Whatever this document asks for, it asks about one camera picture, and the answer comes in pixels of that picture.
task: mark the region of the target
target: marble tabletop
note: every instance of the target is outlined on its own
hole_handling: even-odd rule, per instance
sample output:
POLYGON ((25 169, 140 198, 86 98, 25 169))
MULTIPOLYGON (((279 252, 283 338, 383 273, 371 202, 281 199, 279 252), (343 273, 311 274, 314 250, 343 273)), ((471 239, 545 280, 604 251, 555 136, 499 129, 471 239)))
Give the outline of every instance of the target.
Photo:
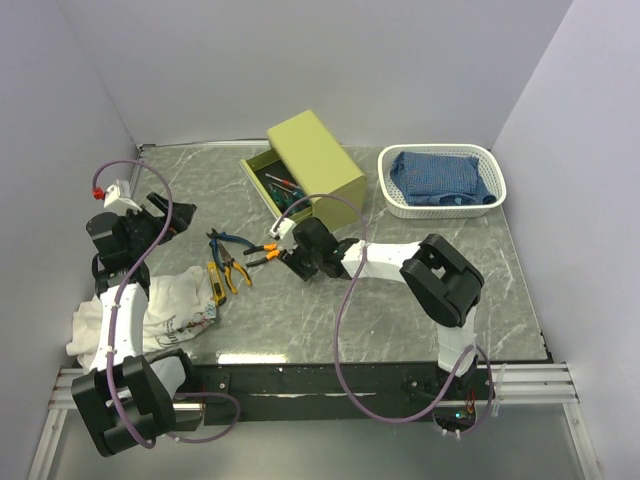
MULTIPOLYGON (((269 240, 267 232, 274 217, 239 164, 240 159, 267 148, 216 144, 143 148, 141 159, 169 180, 175 201, 198 206, 189 229, 148 258, 151 275, 177 274, 192 265, 206 267, 211 250, 205 234, 212 227, 256 244, 269 240)), ((396 218, 385 208, 378 182, 381 148, 345 149, 368 179, 363 213, 369 239, 408 243, 429 233, 445 237, 485 277, 476 315, 477 343, 493 360, 546 359, 544 339, 502 209, 470 219, 396 218)), ((140 171, 134 198, 142 201, 152 190, 163 195, 160 182, 148 171, 140 171)), ((360 236, 355 224, 335 234, 338 239, 360 236)), ((241 246, 227 247, 246 263, 241 246)), ((334 320, 347 282, 319 272, 305 283, 278 261, 250 273, 252 287, 234 274, 239 293, 227 292, 219 323, 181 344, 194 363, 331 362, 334 320)), ((345 362, 437 359, 436 324, 404 284, 360 280, 340 334, 345 362)))

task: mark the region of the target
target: green box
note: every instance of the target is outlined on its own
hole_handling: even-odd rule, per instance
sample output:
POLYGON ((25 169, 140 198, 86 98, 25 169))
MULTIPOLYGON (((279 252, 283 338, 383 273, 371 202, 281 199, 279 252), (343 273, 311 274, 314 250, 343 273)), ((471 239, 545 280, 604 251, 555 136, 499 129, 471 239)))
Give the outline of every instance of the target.
MULTIPOLYGON (((302 112, 267 130, 267 137, 270 150, 240 163, 276 217, 282 212, 265 188, 269 171, 293 180, 307 195, 331 193, 362 209, 367 179, 315 113, 302 112)), ((309 208, 290 218, 300 222, 308 216, 322 220, 331 232, 358 220, 351 208, 331 198, 312 198, 309 208)))

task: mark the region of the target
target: folded blue cloth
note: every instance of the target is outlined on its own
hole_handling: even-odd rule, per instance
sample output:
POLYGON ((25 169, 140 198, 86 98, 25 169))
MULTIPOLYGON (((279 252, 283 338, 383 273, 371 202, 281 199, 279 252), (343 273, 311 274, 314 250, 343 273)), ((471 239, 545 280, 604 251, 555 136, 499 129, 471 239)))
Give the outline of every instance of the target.
POLYGON ((478 159, 400 152, 391 180, 408 205, 482 205, 496 201, 478 173, 478 159))

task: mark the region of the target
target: white basket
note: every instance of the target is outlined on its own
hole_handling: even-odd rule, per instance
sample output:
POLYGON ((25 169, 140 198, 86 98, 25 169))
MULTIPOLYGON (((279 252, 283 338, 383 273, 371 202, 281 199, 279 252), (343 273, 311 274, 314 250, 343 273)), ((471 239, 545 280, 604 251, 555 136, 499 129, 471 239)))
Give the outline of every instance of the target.
POLYGON ((413 144, 392 145, 385 148, 378 156, 378 176, 384 194, 384 201, 389 211, 400 218, 468 218, 484 215, 492 208, 502 205, 507 196, 504 177, 493 155, 482 147, 468 144, 413 144), (496 197, 489 205, 446 205, 430 207, 412 207, 391 180, 389 172, 391 164, 400 152, 435 153, 456 157, 472 156, 478 159, 478 172, 487 189, 496 197))

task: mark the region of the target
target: crumpled towel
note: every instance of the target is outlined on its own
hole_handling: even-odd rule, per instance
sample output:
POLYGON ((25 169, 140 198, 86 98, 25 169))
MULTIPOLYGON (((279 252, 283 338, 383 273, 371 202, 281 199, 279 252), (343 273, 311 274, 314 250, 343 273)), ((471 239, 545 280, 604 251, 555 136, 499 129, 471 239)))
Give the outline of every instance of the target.
POLYGON ((390 177, 408 205, 486 205, 496 197, 478 173, 478 159, 400 152, 390 177))
MULTIPOLYGON (((144 353, 189 340, 216 321, 209 274, 201 267, 190 267, 179 275, 151 277, 149 297, 143 323, 144 353)), ((101 323, 102 303, 97 296, 81 303, 73 314, 73 337, 67 344, 67 354, 77 355, 85 372, 98 350, 101 323)))

